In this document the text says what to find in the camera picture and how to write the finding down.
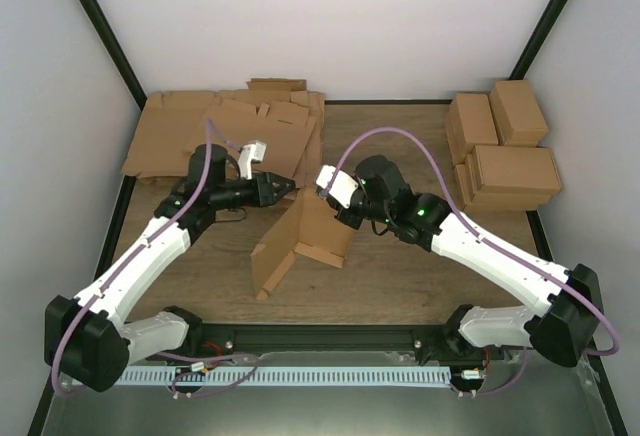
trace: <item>red wire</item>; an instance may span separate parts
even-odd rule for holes
[[[212,348],[215,349],[216,351],[216,356],[222,356],[222,348],[220,346],[218,346],[216,343],[212,342],[212,341],[206,341],[204,343],[202,343],[202,347],[203,348]],[[218,367],[218,363],[214,363],[213,365],[211,365],[211,367],[209,368],[211,369],[216,369]]]

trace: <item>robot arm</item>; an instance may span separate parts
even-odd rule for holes
[[[316,183],[325,189],[335,168],[324,166]],[[512,308],[485,309],[465,305],[451,321],[455,341],[449,346],[533,347],[550,361],[575,366],[598,325],[597,319],[554,283],[509,257],[482,244],[493,241],[533,266],[555,276],[602,309],[595,272],[583,265],[573,271],[530,255],[481,228],[474,236],[454,214],[448,203],[433,194],[414,193],[398,167],[384,156],[363,160],[354,178],[340,172],[328,194],[336,219],[358,229],[363,220],[386,224],[398,239],[426,251],[453,259],[511,293],[523,303]]]
[[[194,194],[202,177],[205,146],[189,161],[189,173],[171,190],[154,212],[143,233],[116,263],[74,299],[57,296],[45,312],[45,361],[54,354],[70,321],[95,296],[81,324],[67,344],[61,370],[96,391],[110,388],[124,368],[160,351],[183,349],[195,353],[202,321],[180,308],[170,307],[152,318],[125,324],[144,292],[176,258],[216,222],[216,212],[243,206],[265,207],[278,202],[295,183],[273,173],[251,172],[260,162],[265,144],[252,141],[244,146],[237,164],[239,177],[225,180],[229,159],[221,146],[212,146],[205,186],[192,206],[158,237],[150,237],[182,208]],[[123,263],[137,252],[131,261]],[[121,271],[108,289],[101,291],[114,271]]]

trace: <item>cardboard box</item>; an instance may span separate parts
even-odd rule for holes
[[[194,143],[205,141],[204,116],[209,111],[222,114],[216,124],[227,139],[239,144],[262,139],[268,144],[268,161],[257,169],[293,178],[299,187],[315,186],[322,166],[324,95],[268,89],[274,83],[278,87],[306,88],[304,80],[260,79],[251,83],[258,89],[152,94],[142,112],[123,173],[139,178],[184,176]],[[238,113],[243,114],[236,118],[234,115]],[[253,129],[247,127],[250,118],[254,118]],[[303,130],[285,127],[301,126],[302,120],[305,120]],[[276,131],[278,124],[285,129]],[[215,135],[214,142],[220,143]]]
[[[444,131],[447,134],[453,165],[455,166],[456,164],[464,162],[465,153],[458,147],[458,141],[453,132],[453,123],[450,116],[447,116],[444,120]]]
[[[548,148],[476,146],[471,163],[478,193],[541,194],[553,196],[562,183]]]
[[[535,147],[549,132],[528,81],[498,81],[489,100],[501,144]]]
[[[480,191],[478,187],[479,177],[476,173],[477,165],[473,161],[473,156],[468,154],[465,158],[465,166],[469,173],[469,188],[471,193],[471,202],[474,204],[490,204],[496,206],[509,206],[512,204],[521,204],[526,211],[533,211],[541,204],[546,204],[551,199],[550,195],[545,194],[522,194],[522,193],[490,193]]]
[[[257,299],[266,299],[302,254],[341,268],[355,230],[338,222],[335,210],[306,187],[251,253]]]
[[[466,164],[458,164],[454,168],[454,174],[461,196],[460,199],[462,204],[460,209],[462,211],[534,211],[538,207],[538,203],[526,202],[523,200],[503,200],[484,203],[474,202],[471,189],[471,177]]]
[[[451,102],[449,118],[456,145],[464,154],[469,154],[477,144],[498,145],[491,106],[486,94],[457,94]]]

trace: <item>white backdrop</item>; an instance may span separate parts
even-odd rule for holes
[[[551,250],[600,277],[621,352],[603,358],[629,434],[640,434],[640,20],[638,0],[570,0],[527,77],[564,190],[541,208]],[[611,345],[604,331],[599,347]]]
[[[44,310],[89,284],[137,110],[77,0],[0,0],[0,435],[27,434]]]
[[[98,0],[146,91],[306,77],[330,99],[508,76],[548,0]]]

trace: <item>wooden tabletop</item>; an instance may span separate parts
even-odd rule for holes
[[[378,126],[397,126],[432,151],[454,198],[458,192],[444,133],[444,105],[329,105],[326,107],[324,162],[335,164],[353,139]],[[352,153],[346,169],[366,156],[394,161],[416,191],[442,195],[422,153],[396,134],[375,135]],[[136,184],[118,243],[117,255],[140,235],[173,181]],[[249,209],[240,223],[215,224],[174,261],[134,308],[131,318],[154,315],[177,305],[218,323],[437,324],[460,304],[485,307],[517,304],[508,293],[460,264],[378,237],[363,225],[344,268],[297,255],[291,271],[265,301],[257,301],[250,254],[285,211]],[[477,213],[481,226],[525,251],[535,245],[525,213]]]

